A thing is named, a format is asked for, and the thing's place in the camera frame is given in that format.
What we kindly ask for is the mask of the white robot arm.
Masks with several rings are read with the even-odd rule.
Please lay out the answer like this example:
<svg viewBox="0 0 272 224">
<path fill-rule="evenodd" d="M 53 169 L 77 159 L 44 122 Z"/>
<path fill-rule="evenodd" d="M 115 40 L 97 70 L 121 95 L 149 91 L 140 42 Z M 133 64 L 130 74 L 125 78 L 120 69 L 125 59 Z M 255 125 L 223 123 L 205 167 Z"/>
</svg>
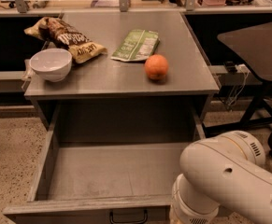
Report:
<svg viewBox="0 0 272 224">
<path fill-rule="evenodd" d="M 209 224 L 221 207 L 272 224 L 272 173 L 264 165 L 263 146 L 244 131 L 191 143 L 180 155 L 170 224 Z"/>
</svg>

